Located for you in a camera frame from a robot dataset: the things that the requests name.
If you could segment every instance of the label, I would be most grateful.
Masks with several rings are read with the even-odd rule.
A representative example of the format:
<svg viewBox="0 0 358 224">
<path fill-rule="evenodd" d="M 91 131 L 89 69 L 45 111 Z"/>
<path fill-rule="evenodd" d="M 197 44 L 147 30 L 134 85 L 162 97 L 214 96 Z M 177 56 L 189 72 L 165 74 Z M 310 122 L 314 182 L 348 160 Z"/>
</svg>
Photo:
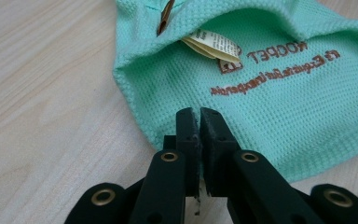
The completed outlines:
<svg viewBox="0 0 358 224">
<path fill-rule="evenodd" d="M 197 53 L 208 58 L 220 59 L 229 63 L 239 63 L 239 46 L 233 41 L 214 32 L 198 29 L 182 39 Z"/>
<path fill-rule="evenodd" d="M 238 46 L 237 51 L 238 51 L 238 54 L 241 55 L 242 50 L 241 50 L 240 46 Z M 220 60 L 220 59 L 217 60 L 217 64 L 219 66 L 220 72 L 223 75 L 241 70 L 243 68 L 242 63 L 231 63 L 231 62 Z"/>
</svg>

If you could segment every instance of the folded fabric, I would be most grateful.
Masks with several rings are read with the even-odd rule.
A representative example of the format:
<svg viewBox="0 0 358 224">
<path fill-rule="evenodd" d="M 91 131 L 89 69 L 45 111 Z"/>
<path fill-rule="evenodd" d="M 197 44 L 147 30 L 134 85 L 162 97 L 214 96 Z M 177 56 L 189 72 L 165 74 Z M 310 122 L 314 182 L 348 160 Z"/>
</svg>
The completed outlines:
<svg viewBox="0 0 358 224">
<path fill-rule="evenodd" d="M 178 110 L 205 106 L 288 181 L 358 154 L 358 21 L 313 0 L 183 0 L 157 36 L 167 2 L 117 0 L 113 75 L 157 150 Z M 198 29 L 238 44 L 241 63 L 180 41 Z"/>
</svg>

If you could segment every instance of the green cloth bag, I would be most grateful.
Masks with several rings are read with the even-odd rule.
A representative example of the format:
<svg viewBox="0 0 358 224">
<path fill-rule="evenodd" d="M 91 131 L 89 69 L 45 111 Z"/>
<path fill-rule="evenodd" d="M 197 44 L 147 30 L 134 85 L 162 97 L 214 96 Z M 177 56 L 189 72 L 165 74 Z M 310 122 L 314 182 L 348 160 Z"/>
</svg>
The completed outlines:
<svg viewBox="0 0 358 224">
<path fill-rule="evenodd" d="M 167 2 L 117 0 L 114 79 L 157 150 L 178 110 L 204 106 L 288 181 L 358 154 L 358 21 L 313 0 L 183 0 L 157 36 Z M 180 41 L 198 29 L 237 43 L 241 64 Z"/>
</svg>

